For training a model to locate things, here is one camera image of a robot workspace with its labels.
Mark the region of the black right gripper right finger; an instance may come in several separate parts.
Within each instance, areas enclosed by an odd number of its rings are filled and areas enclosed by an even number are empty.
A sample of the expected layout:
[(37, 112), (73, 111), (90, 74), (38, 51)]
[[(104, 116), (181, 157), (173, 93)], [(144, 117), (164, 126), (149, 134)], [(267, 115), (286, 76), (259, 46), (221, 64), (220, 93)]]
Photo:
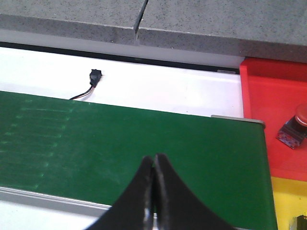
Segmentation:
[(165, 154), (156, 154), (157, 226), (160, 230), (234, 230), (184, 184)]

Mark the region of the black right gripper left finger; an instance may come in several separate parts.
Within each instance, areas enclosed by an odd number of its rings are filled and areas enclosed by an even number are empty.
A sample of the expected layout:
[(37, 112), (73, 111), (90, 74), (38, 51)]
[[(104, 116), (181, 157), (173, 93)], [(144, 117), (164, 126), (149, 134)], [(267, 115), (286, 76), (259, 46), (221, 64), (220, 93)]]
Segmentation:
[(151, 230), (154, 226), (153, 159), (142, 159), (130, 184), (88, 230)]

